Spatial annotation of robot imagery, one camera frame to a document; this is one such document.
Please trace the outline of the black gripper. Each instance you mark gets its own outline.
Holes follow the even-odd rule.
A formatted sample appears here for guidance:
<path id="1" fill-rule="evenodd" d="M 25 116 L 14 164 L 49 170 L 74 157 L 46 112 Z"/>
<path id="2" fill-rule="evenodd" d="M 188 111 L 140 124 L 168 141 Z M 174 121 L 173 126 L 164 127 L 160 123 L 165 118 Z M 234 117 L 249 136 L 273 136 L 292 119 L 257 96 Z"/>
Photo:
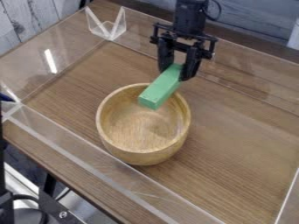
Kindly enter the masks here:
<path id="1" fill-rule="evenodd" d="M 180 81 L 186 81 L 197 73 L 201 59 L 209 60 L 218 41 L 204 33 L 205 22 L 214 21 L 208 13 L 210 0 L 177 0 L 172 24 L 153 24 L 149 42 L 157 47 L 157 66 L 162 72 L 173 63 L 173 52 L 185 53 Z"/>

